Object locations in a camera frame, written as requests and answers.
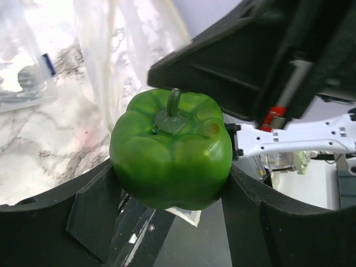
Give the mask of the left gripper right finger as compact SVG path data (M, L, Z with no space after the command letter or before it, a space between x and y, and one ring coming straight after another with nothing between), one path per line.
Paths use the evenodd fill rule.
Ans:
M233 266L355 266L355 207L288 197L232 165L222 206Z

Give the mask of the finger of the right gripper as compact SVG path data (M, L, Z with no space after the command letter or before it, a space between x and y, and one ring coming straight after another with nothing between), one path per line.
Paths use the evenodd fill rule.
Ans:
M153 64L147 83L211 96L228 114L252 118L288 26L289 1L242 1Z

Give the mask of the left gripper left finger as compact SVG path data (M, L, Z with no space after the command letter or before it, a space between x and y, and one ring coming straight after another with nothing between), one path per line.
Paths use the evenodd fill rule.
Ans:
M120 200L106 160L51 190L1 205L1 266L103 266Z

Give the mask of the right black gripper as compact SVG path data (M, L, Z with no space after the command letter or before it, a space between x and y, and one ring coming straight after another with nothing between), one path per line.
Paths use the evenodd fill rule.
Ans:
M325 102L355 102L355 1L319 1L315 18L300 26L299 45L261 98L255 122L268 122L282 108L283 121L301 118L315 96Z

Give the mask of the green bell pepper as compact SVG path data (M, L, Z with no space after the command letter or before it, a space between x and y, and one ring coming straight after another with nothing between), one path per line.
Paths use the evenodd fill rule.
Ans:
M202 93L183 93L178 110L188 123L175 135L154 124L169 90L141 92L117 120L110 160L120 186L155 209L203 210L221 197L233 148L219 105Z

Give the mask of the clear zip top bag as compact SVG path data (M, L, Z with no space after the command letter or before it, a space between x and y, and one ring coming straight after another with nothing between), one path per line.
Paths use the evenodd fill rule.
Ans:
M147 71L191 38L171 1L2 1L1 60L52 60L56 99L1 113L1 204L108 159L110 134Z

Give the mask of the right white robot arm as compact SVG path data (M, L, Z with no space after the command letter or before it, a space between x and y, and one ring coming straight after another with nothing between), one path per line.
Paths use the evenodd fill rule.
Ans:
M243 124L239 158L355 152L355 113L296 123L319 96L355 102L354 1L241 1L186 47L153 64L152 87L204 93Z

